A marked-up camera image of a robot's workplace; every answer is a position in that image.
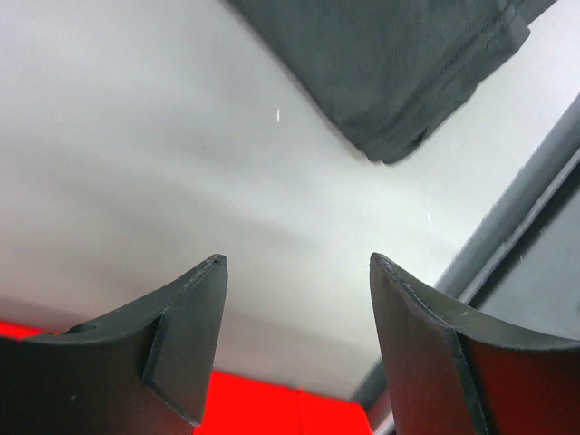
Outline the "black t-shirt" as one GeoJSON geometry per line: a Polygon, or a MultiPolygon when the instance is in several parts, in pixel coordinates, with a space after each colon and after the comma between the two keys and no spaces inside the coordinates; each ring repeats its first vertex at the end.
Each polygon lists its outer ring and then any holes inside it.
{"type": "Polygon", "coordinates": [[[368,160],[412,154],[529,36],[547,1],[254,1],[233,9],[368,160]]]}

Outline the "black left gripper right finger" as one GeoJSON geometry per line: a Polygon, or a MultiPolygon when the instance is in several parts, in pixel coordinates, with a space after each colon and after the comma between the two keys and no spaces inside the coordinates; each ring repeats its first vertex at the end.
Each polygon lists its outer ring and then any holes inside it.
{"type": "Polygon", "coordinates": [[[579,343],[510,324],[370,259],[372,309],[400,434],[576,434],[579,343]]]}

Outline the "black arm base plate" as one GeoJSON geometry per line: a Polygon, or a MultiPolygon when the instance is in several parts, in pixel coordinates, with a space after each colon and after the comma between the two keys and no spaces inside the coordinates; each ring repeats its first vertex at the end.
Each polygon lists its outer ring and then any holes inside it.
{"type": "MultiPolygon", "coordinates": [[[[579,105],[548,133],[436,286],[504,322],[579,343],[579,105]]],[[[375,406],[395,429],[387,390],[375,406]]]]}

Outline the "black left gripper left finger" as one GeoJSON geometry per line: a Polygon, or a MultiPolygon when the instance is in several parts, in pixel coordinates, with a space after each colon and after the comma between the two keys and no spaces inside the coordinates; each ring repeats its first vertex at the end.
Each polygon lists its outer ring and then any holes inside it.
{"type": "Polygon", "coordinates": [[[202,422],[227,295],[213,255],[64,333],[1,341],[4,434],[190,434],[202,422]]]}

